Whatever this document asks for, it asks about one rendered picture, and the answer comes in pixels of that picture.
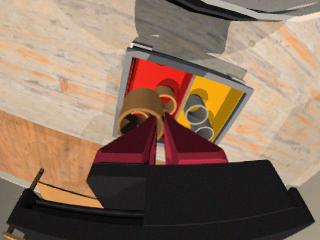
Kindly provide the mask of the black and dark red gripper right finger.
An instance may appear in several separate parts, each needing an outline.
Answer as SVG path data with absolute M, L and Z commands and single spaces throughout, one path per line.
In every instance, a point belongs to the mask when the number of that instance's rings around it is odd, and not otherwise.
M 228 163 L 221 147 L 178 123 L 168 112 L 164 112 L 164 147 L 166 165 Z

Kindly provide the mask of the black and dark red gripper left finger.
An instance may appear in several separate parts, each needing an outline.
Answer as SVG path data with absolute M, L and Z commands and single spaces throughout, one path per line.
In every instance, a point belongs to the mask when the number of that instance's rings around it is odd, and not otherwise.
M 142 124 L 100 148 L 92 165 L 96 162 L 155 165 L 156 148 L 157 118 L 151 114 Z

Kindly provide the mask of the grey metal bushing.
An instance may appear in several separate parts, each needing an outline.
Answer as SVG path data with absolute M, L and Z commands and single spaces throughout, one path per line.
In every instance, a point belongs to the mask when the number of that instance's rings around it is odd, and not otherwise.
M 189 111 L 193 107 L 199 107 L 195 111 Z M 203 107 L 203 108 L 202 108 Z M 188 123 L 198 125 L 203 123 L 209 115 L 208 109 L 202 98 L 197 94 L 190 94 L 183 107 L 185 119 Z
M 213 130 L 208 118 L 201 124 L 198 124 L 198 125 L 190 124 L 190 128 L 192 131 L 201 135 L 202 137 L 204 137 L 207 140 L 211 140 L 214 136 L 214 130 Z

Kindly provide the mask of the yellow bin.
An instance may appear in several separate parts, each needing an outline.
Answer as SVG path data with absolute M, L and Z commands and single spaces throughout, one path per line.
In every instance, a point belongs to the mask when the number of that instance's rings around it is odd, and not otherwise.
M 196 75 L 187 98 L 190 94 L 197 94 L 203 99 L 209 112 L 209 122 L 214 130 L 214 137 L 210 140 L 211 142 L 213 142 L 225 124 L 243 93 L 237 89 Z M 183 107 L 177 121 L 191 130 L 190 123 L 185 120 Z

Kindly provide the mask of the bronze bushing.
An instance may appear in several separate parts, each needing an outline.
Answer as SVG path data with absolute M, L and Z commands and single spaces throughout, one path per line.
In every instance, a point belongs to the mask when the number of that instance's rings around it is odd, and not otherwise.
M 168 111 L 170 114 L 173 114 L 177 107 L 173 89 L 168 85 L 159 85 L 154 88 L 154 91 L 158 93 L 160 97 L 165 96 L 171 98 L 169 102 L 163 103 L 163 111 Z
M 125 97 L 117 122 L 119 135 L 123 135 L 136 126 L 143 123 L 147 118 L 133 116 L 133 112 L 147 112 L 157 118 L 157 141 L 164 134 L 164 114 L 162 100 L 154 90 L 140 87 L 131 90 Z
M 143 114 L 145 116 L 141 116 L 141 117 L 140 116 L 136 116 L 136 115 L 134 115 L 134 113 L 141 113 L 141 114 Z M 131 114 L 133 114 L 134 116 L 139 117 L 139 118 L 148 118 L 150 116 L 150 113 L 147 113 L 147 112 L 133 112 Z

